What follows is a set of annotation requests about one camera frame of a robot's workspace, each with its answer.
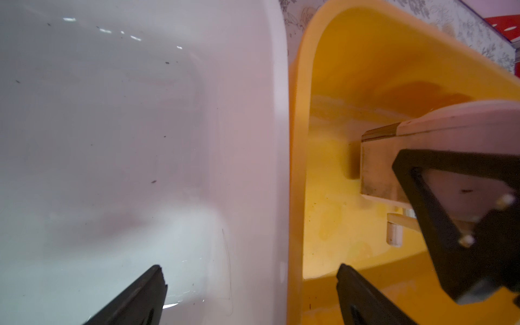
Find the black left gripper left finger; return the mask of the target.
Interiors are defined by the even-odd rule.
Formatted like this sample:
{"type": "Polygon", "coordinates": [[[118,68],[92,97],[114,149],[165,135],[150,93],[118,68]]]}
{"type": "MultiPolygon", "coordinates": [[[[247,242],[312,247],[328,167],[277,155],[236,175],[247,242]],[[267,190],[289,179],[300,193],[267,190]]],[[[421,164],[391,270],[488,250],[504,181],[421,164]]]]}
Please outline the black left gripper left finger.
{"type": "Polygon", "coordinates": [[[158,325],[167,288],[161,266],[153,265],[86,324],[158,325]]]}

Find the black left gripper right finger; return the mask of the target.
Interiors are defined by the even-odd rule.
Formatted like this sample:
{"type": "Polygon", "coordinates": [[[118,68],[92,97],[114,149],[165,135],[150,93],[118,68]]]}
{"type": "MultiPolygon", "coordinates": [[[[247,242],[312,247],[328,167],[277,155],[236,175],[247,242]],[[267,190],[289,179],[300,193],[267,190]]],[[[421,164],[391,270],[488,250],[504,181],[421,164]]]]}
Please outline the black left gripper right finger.
{"type": "Polygon", "coordinates": [[[352,266],[342,264],[337,280],[337,295],[345,324],[415,323],[352,266]]]}

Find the yellow plastic storage box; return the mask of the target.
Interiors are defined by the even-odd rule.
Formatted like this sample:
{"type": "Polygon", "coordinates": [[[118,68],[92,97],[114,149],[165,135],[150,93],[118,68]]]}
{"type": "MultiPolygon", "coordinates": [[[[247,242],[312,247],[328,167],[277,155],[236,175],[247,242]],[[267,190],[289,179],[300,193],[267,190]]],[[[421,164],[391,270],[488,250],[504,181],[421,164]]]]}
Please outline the yellow plastic storage box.
{"type": "Polygon", "coordinates": [[[289,324],[341,324],[341,264],[419,324],[517,324],[513,294],[460,306],[442,291],[423,237],[387,244],[395,208],[360,194],[365,131],[472,100],[518,100],[519,80],[390,1],[325,1],[289,69],[289,324]]]}

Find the white plastic storage box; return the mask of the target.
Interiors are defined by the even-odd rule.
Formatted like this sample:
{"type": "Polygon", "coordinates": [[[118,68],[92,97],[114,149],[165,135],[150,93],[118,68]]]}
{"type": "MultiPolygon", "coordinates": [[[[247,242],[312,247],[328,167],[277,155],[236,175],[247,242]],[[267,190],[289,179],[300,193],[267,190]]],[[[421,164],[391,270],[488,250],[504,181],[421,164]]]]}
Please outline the white plastic storage box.
{"type": "Polygon", "coordinates": [[[288,177],[277,1],[1,2],[2,324],[284,324],[288,177]]]}

